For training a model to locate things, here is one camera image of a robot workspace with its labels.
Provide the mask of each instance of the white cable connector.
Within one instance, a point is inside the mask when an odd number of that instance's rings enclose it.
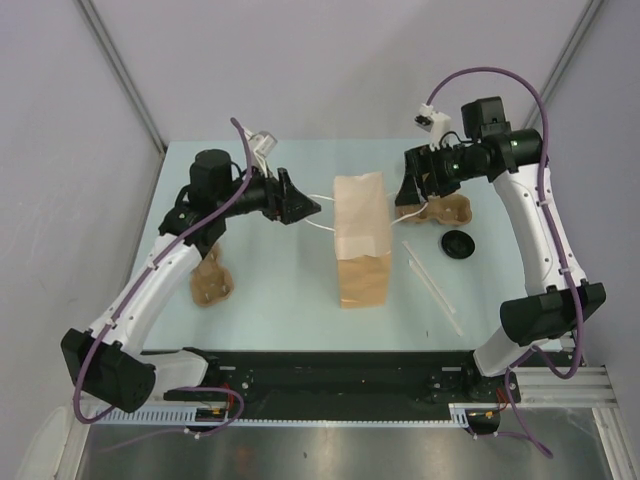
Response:
[[[442,136],[451,131],[451,117],[423,103],[418,110],[416,125],[430,134],[433,145],[438,145]]]
[[[249,143],[249,147],[253,152],[253,156],[256,159],[257,166],[262,170],[265,177],[269,176],[269,165],[267,164],[267,156],[274,149],[278,140],[269,132],[260,131],[258,133],[252,133],[245,129],[245,137]]]

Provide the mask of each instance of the metal corner frame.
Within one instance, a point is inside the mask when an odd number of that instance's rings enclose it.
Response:
[[[118,50],[116,49],[104,22],[100,18],[98,11],[92,0],[74,0],[78,10],[89,27],[89,30],[93,34],[93,37],[98,44],[98,47],[104,54],[104,57],[111,67],[111,70],[116,76],[116,80],[122,87],[127,100],[138,115],[142,125],[144,126],[149,138],[153,142],[154,146],[158,150],[161,158],[164,159],[164,155],[167,151],[167,145],[160,136],[160,131],[156,126],[149,109],[145,105],[140,92],[136,88],[127,67],[125,66]]]
[[[608,0],[589,0],[589,3],[583,9],[580,18],[562,48],[560,56],[551,69],[551,73],[540,89],[540,96],[545,104],[548,104],[558,91],[558,87],[560,86],[565,73],[577,53],[580,51],[587,34],[591,30],[591,27],[594,25],[595,20],[602,12],[606,3],[608,3]],[[533,128],[538,123],[539,119],[540,111],[538,106],[534,103],[529,109],[529,113],[527,114],[522,128]]]

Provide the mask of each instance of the paper bag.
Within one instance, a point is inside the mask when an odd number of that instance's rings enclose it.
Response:
[[[336,177],[333,191],[340,306],[383,305],[391,274],[391,223],[382,173]]]
[[[200,307],[210,307],[229,298],[233,278],[220,265],[220,247],[216,243],[191,275],[191,297]]]

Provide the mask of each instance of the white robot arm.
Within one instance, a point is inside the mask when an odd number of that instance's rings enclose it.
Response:
[[[501,327],[474,351],[479,375],[493,377],[503,374],[532,345],[575,328],[576,308],[566,273],[576,286],[584,319],[605,301],[606,294],[602,284],[588,283],[569,246],[553,203],[549,168],[540,165],[542,139],[538,132],[512,131],[499,97],[464,105],[462,116],[471,140],[453,147],[441,145],[443,136],[451,133],[450,118],[422,105],[416,123],[436,136],[430,145],[405,152],[405,177],[395,203],[416,205],[429,196],[449,195],[460,188],[460,182],[471,178],[487,177],[493,183],[520,248],[527,292],[527,297],[502,304]],[[540,168],[544,168],[543,195],[538,192]],[[553,233],[543,206],[549,209]],[[557,243],[566,255],[566,268],[560,264]]]
[[[225,232],[227,218],[259,211],[288,225],[320,211],[295,188],[286,169],[279,168],[277,178],[271,173],[266,156],[274,145],[266,132],[247,134],[245,146],[257,165],[241,172],[244,179],[232,179],[233,162],[227,152],[205,150],[196,155],[190,184],[160,225],[146,264],[87,331],[71,329],[64,336],[62,351],[76,393],[81,389],[133,412],[152,394],[202,382],[209,364],[197,350],[142,356],[144,341],[175,289]],[[246,188],[239,195],[241,185]],[[214,216],[225,204],[224,213]]]

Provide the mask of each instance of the brown egg carton piece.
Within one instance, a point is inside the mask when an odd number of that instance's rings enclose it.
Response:
[[[404,205],[396,207],[396,218],[419,211],[423,205]],[[418,215],[409,217],[403,222],[424,223],[436,220],[442,225],[466,225],[471,221],[471,201],[457,193],[446,197],[429,197],[427,208]]]
[[[233,278],[229,270],[220,265],[220,254],[216,243],[191,275],[191,297],[200,307],[220,303],[233,293]]]

